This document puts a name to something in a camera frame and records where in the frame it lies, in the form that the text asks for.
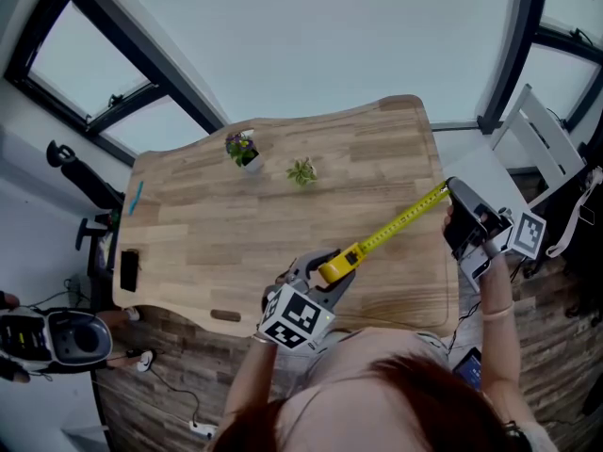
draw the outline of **floor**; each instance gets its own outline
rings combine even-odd
[[[510,258],[510,270],[518,264]],[[515,314],[522,349],[521,387],[536,418],[549,431],[561,451],[582,451],[603,427],[603,407],[590,417],[580,409],[596,378],[603,372],[603,325],[593,329],[590,317],[568,319],[579,283],[562,273],[562,259],[545,264],[525,279],[513,282]],[[461,315],[479,297],[461,278]],[[216,424],[236,370],[249,346],[248,339],[203,331],[170,312],[143,308],[145,321],[116,333],[123,347],[154,347],[160,356],[155,372],[172,387],[191,390],[201,402],[196,420]],[[480,309],[458,330],[451,354],[457,363],[481,343]],[[273,394],[286,394],[305,359],[279,358]],[[158,377],[131,370],[97,373],[102,407],[117,450],[198,451],[206,441],[188,430],[196,403],[188,394],[171,391]]]

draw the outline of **phone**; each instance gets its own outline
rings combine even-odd
[[[139,252],[137,250],[122,251],[121,286],[126,291],[136,292],[139,279]]]
[[[481,388],[481,353],[473,347],[463,357],[453,372],[476,390]]]

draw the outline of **tape measure blade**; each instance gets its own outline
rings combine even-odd
[[[367,254],[376,248],[380,247],[388,239],[403,230],[411,222],[417,219],[422,214],[432,209],[436,204],[442,201],[450,192],[446,186],[446,182],[436,186],[432,191],[426,194],[418,202],[413,204],[408,209],[405,209],[396,216],[395,219],[383,226],[377,233],[371,235],[360,243],[360,248],[364,254]]]

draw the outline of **electrical outlet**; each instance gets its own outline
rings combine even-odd
[[[195,424],[192,420],[188,421],[188,428],[193,433],[205,437],[207,440],[212,440],[216,436],[218,428],[209,424]]]

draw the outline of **wooden tabletop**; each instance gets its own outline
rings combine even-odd
[[[248,129],[264,160],[256,174],[238,168],[224,149],[228,134]],[[285,170],[306,156],[318,181],[300,188]],[[253,119],[185,148],[145,153],[126,193],[114,301],[249,336],[264,288],[296,256],[362,240],[442,180],[423,104],[409,95],[324,116]],[[440,231],[446,206],[368,256],[335,307],[338,325],[452,333],[458,282]],[[140,257],[135,293],[120,286],[121,251],[130,249]]]

